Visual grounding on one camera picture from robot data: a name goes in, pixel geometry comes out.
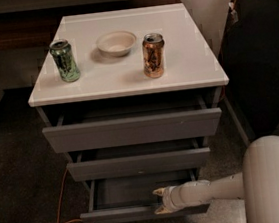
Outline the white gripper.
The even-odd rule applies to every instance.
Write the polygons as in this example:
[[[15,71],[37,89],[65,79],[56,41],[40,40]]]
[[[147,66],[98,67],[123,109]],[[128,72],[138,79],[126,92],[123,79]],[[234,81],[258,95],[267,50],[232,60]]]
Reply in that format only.
[[[189,188],[190,182],[179,186],[161,187],[155,189],[153,194],[162,196],[163,204],[154,211],[157,215],[169,214],[183,208],[193,206]]]

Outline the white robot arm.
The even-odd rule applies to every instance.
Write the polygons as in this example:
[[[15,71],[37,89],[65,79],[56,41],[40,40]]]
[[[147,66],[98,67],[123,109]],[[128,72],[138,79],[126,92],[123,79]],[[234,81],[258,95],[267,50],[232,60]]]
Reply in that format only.
[[[243,159],[238,174],[156,189],[154,194],[163,199],[156,212],[178,212],[215,199],[243,199],[247,223],[279,223],[279,136],[256,139]]]

